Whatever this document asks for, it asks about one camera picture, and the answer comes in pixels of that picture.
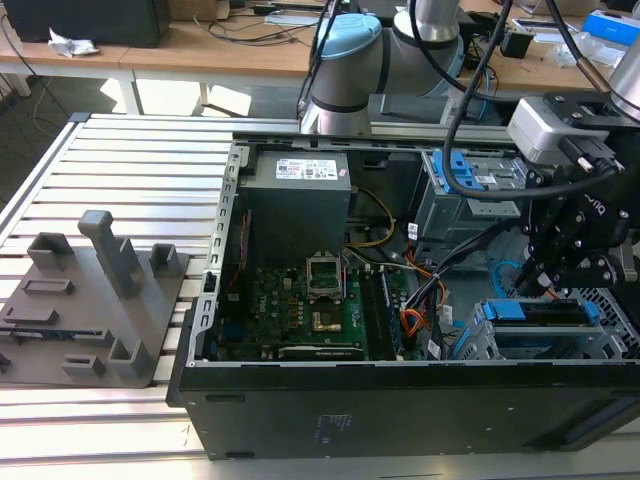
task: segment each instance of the yellow cable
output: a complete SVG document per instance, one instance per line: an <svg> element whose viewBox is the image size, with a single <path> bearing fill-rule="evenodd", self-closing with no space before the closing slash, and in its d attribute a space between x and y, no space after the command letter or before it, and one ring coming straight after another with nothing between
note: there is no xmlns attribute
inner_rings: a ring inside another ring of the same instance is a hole
<svg viewBox="0 0 640 480"><path fill-rule="evenodd" d="M362 190L363 192L365 192L367 195L371 196L371 198L373 198L375 200L375 202L380 205L382 207L382 209L385 211L385 213L387 214L387 216L389 217L389 232L385 235L384 238L380 239L380 240L376 240L373 242L356 242L356 243L347 243L345 244L347 247L354 247L354 248L367 248L367 247L377 247L378 245L383 245L384 243L386 243L391 237L393 237L393 232L396 229L396 220L395 218L393 218L393 215L391 214L391 210L389 210L387 208L387 206L382 202L382 200L380 200L372 191L367 190L366 188L362 188L362 187L358 187L356 186L356 188L358 190Z"/></svg>

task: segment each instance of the plastic bag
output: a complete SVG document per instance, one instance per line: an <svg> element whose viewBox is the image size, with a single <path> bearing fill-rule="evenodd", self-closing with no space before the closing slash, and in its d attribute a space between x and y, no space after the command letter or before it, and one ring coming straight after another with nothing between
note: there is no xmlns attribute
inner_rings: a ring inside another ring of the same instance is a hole
<svg viewBox="0 0 640 480"><path fill-rule="evenodd" d="M593 37L588 32L577 33L573 35L573 39L585 57L591 61L603 63L610 67L617 67L625 54L622 50L605 46L604 43ZM553 60L561 67L576 64L576 60L573 58L573 55L571 55L566 43L556 45L551 50L550 55L551 58L553 58Z"/></svg>

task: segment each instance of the white paper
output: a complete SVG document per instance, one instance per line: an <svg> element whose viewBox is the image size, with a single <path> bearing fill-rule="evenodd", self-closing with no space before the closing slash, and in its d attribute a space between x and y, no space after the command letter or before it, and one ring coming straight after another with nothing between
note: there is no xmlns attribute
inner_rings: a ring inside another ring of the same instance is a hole
<svg viewBox="0 0 640 480"><path fill-rule="evenodd" d="M58 35L51 28L49 29L49 35L51 35L49 46L57 54L67 58L73 58L74 55L91 55L99 52L91 40L71 40Z"/></svg>

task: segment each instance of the black cable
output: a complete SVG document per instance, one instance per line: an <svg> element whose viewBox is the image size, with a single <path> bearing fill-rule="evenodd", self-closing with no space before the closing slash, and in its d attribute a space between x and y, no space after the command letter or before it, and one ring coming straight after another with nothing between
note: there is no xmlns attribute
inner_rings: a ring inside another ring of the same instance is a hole
<svg viewBox="0 0 640 480"><path fill-rule="evenodd" d="M476 71L471 78L469 88L463 95L460 107L456 112L451 126L449 127L449 131L444 142L444 147L442 149L442 170L444 172L444 177L447 183L456 193L468 198L475 198L478 200L507 201L540 200L545 198L572 195L575 193L583 192L587 189L595 187L596 185L606 182L611 177L616 175L617 170L614 167L606 169L601 175L589 178L587 180L582 180L566 185L554 185L542 188L532 188L528 190L474 190L458 183L455 175L453 174L453 171L451 169L451 153L453 151L453 143L455 141L456 133L466 115L467 108L469 107L469 103L472 100L472 93L475 90L475 87L478 85L480 76L484 74L484 67L489 62L489 58L491 58L493 50L495 49L498 40L502 36L507 16L509 15L512 5L513 0L505 0L504 6L502 7L502 12L500 13L500 18L498 19L498 24L496 25L496 29L494 30L491 39L489 40L489 44L487 45L487 50L484 52L484 55L482 56L482 59L480 60L480 63L478 64L478 67L476 68Z"/></svg>
<svg viewBox="0 0 640 480"><path fill-rule="evenodd" d="M422 41L422 37L420 36L420 31L418 30L418 22L416 19L416 3L417 3L417 0L409 1L409 18L411 20L411 32L413 33L413 37L416 40L416 43L418 44L418 48L422 52L422 55L424 55L424 58L427 59L427 61L433 67L433 69L436 72L438 72L438 75L444 78L445 81L449 83L452 87L460 90L461 92L467 92L471 90L471 95L473 96L473 98L477 100L486 100L488 102L493 102L493 103L498 103L503 105L505 104L513 105L518 103L520 99L500 98L493 95L484 95L482 93L476 92L474 88L465 87L460 82L458 82L455 78L449 75L449 73L444 68L442 68L442 66L438 63L438 61L435 58L433 58L433 55L431 55L431 52Z"/></svg>
<svg viewBox="0 0 640 480"><path fill-rule="evenodd" d="M2 33L4 34L4 38L7 39L7 43L9 44L9 46L11 47L11 50L13 50L15 52L16 55L18 55L18 58L20 58L20 60L22 61L22 63L24 63L24 66L27 67L27 69L31 72L31 74L36 77L36 80L38 82L40 82L40 84L44 87L44 89L47 91L47 93L49 94L49 96L51 97L51 99L55 102L56 105L58 105L58 107L60 108L60 110L62 110L62 113L65 114L65 116L69 117L69 112L67 112L67 110L62 106L62 104L58 101L58 99L56 98L56 96L51 93L51 90L49 90L49 87L47 85L45 85L45 83L42 81L42 79L40 78L40 76L33 70L33 68L31 68L31 65L29 65L27 63L27 61L24 59L24 57L22 56L22 54L18 51L18 49L15 47L15 45L13 44L13 42L11 41L11 39L9 38L9 34L7 33L7 29L4 25L4 21L5 19L7 19L9 17L7 17L7 14L5 13L2 16L2 19L0 19L0 27L2 28Z"/></svg>
<svg viewBox="0 0 640 480"><path fill-rule="evenodd" d="M327 43L327 39L329 38L331 27L333 27L333 23L338 16L341 2L342 0L333 0L331 13L329 14L329 20L327 21L327 28L324 31L322 40L320 40L320 43L318 43L320 27L322 26L322 18L329 8L329 4L331 3L330 0L327 0L327 3L322 8L322 12L320 13L320 21L318 22L318 28L316 29L316 33L313 37L313 43L311 44L311 51L309 52L311 55L309 70L307 71L307 75L302 82L302 87L300 87L300 93L298 94L298 100L296 101L296 117L300 116L300 102L302 102L303 99L306 99L307 96L311 93L313 82L316 79L316 75L318 74L318 70L320 69L320 64L322 63L322 51L324 50L324 46Z"/></svg>

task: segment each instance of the black box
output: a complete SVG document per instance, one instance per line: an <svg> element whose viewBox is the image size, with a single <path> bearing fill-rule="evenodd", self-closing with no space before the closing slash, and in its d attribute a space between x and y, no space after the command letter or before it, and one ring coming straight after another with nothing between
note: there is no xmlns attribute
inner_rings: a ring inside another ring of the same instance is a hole
<svg viewBox="0 0 640 480"><path fill-rule="evenodd" d="M11 25L23 42L50 39L49 28L74 40L129 47L157 47L169 29L167 0L5 0Z"/></svg>

